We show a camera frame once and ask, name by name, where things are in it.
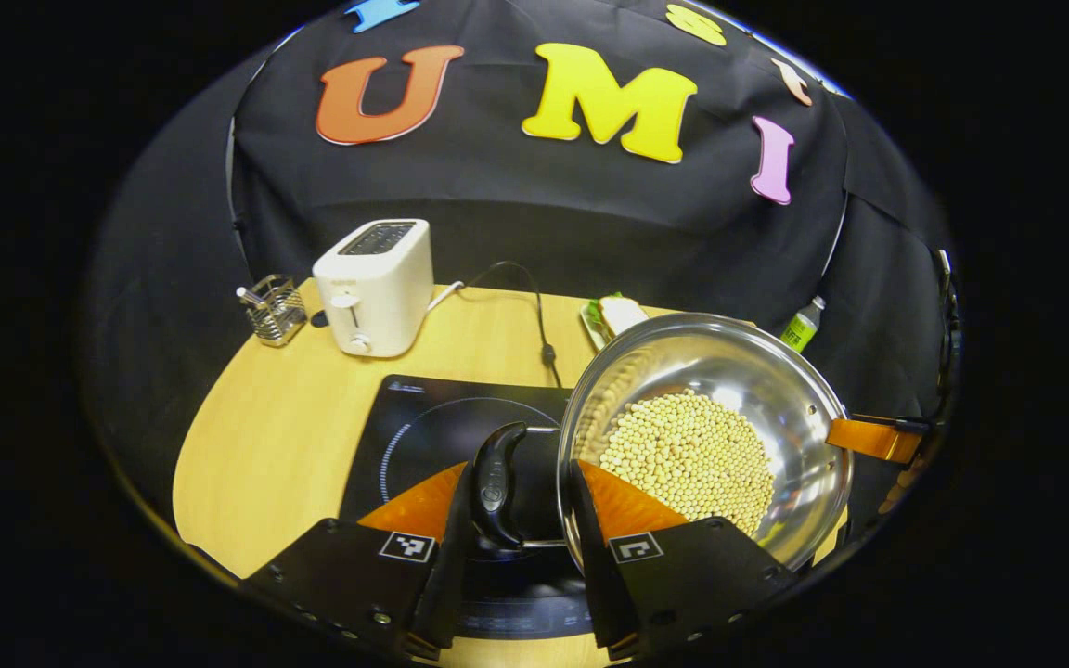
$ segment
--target black cable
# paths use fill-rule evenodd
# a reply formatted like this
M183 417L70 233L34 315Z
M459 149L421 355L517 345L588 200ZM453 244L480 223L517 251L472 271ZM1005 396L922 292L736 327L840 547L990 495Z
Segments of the black cable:
M526 279L529 280L531 284L531 292L534 292L534 305L538 309L538 337L543 340L543 363L546 367L552 368L552 374L555 376L555 385L557 388L563 388L563 382L559 380L559 369L555 367L555 348L552 347L552 343L546 342L546 331L543 329L543 295L538 290L538 280L534 280L534 275L531 270L526 269L525 266L514 262L514 261L501 261L495 262L489 266L489 269L481 271L462 285L458 288L458 291L463 291L464 288L471 288L472 284L478 283L478 280L485 278L487 275L493 274L494 270L499 269L502 266L516 266L518 269L526 275Z

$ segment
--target metal utensil holder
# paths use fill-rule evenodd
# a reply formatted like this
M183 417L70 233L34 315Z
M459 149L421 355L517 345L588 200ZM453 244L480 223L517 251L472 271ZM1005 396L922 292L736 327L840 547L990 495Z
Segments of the metal utensil holder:
M305 312L305 300L296 291L296 282L290 276L272 274L250 292L262 304L251 304L248 299L238 299L246 307L246 316L254 327L254 336L264 345L281 348L292 342L300 327L308 321Z

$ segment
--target black cloth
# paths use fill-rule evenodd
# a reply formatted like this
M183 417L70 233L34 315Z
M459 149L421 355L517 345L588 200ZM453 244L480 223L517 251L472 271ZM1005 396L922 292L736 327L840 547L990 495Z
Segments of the black cloth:
M750 319L775 335L819 293L827 309L805 355L851 411L938 406L932 250L949 249L945 221L855 102L805 76L815 104L799 105L770 62L784 57L731 27L728 46L701 42L662 20L659 1L446 0L361 34L343 9L191 102L137 161L103 224L84 308L90 413L165 519L187 428L250 335L234 288L272 271L308 278L324 250L381 217L432 223L437 282L516 259L546 292L621 291L648 305ZM534 47L545 42L599 51L621 84L646 67L696 81L682 164L631 155L618 140L595 144L587 127L575 141L525 136L521 123L538 109L546 77ZM400 57L437 44L466 53L450 63L423 127L357 146L317 136L324 72L385 57L363 103L365 113L383 113L410 75ZM752 115L794 136L789 206L749 187L760 149ZM227 201L232 118L245 259ZM578 110L575 120L583 125Z

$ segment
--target white toaster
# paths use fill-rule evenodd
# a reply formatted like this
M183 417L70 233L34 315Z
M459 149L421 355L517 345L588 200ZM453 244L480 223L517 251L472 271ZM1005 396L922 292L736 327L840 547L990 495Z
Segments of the white toaster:
M402 355L432 300L432 233L420 219L362 224L321 255L313 278L345 354Z

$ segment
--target plastic bottle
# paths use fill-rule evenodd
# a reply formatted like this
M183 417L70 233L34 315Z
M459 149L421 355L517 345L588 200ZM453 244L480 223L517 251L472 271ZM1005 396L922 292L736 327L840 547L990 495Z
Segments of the plastic bottle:
M794 313L793 320L790 321L790 325L786 326L786 330L779 337L781 342L801 354L806 347L806 343L809 343L816 331L819 331L819 313L823 312L824 307L826 304L824 304L823 297L816 295L815 299L811 299L811 304L799 309L799 312Z

